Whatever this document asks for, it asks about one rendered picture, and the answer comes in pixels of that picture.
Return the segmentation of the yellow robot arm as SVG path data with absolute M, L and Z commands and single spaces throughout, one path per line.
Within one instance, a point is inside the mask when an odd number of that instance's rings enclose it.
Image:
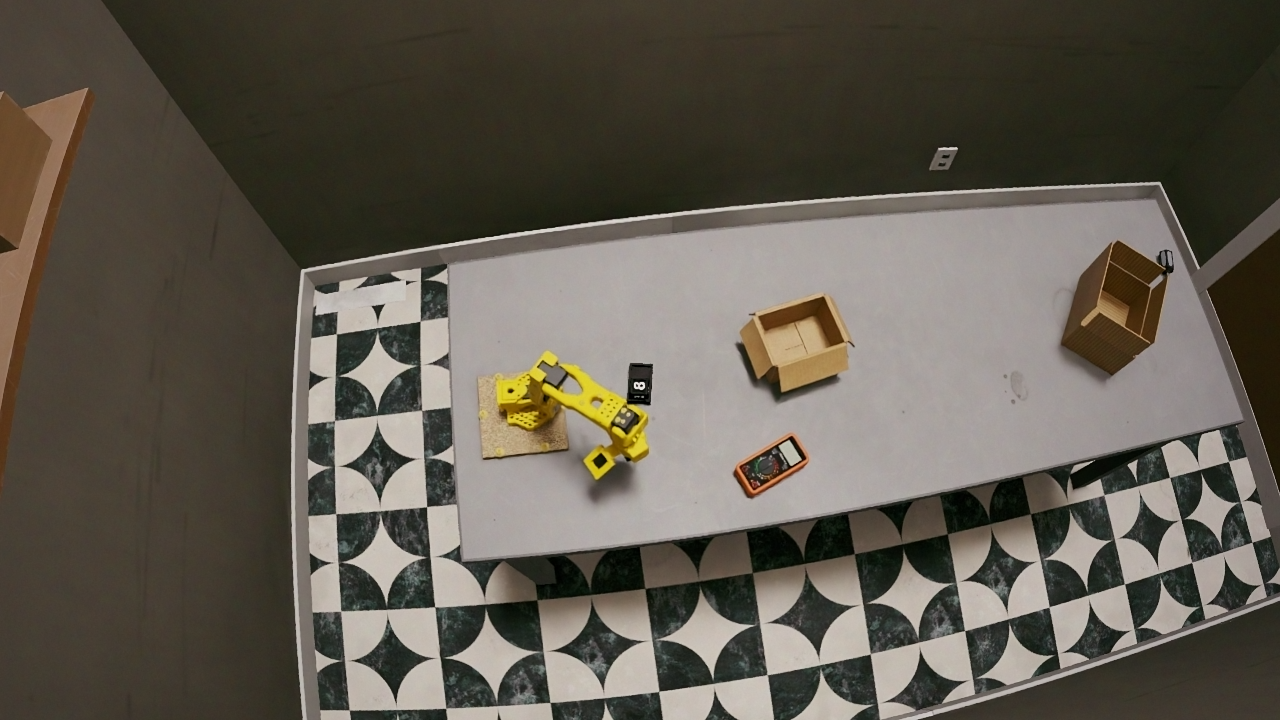
M 625 447 L 636 443 L 648 424 L 648 414 L 598 386 L 580 366 L 559 365 L 558 360 L 545 351 L 530 372 L 513 380 L 499 380 L 500 407 L 507 410 L 508 424 L 534 430 L 564 406 L 612 433 L 617 443 Z M 564 395 L 562 386 L 568 375 L 579 382 L 582 395 Z M 512 392 L 515 395 L 509 395 Z M 602 406 L 593 407 L 594 401 Z

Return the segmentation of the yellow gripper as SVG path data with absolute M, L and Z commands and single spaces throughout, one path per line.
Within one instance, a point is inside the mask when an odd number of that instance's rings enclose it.
M 584 462 L 586 462 L 590 471 L 593 471 L 593 475 L 596 478 L 596 480 L 600 477 L 603 477 L 605 471 L 608 471 L 612 466 L 614 466 L 616 462 L 613 459 L 620 456 L 620 454 L 622 454 L 626 457 L 630 457 L 632 462 L 640 461 L 649 454 L 649 447 L 646 445 L 646 434 L 644 433 L 644 430 L 639 436 L 636 443 L 628 445 L 626 447 L 617 443 L 613 438 L 611 439 L 612 445 L 607 447 L 599 445 L 591 454 L 588 455 L 588 457 L 582 460 Z

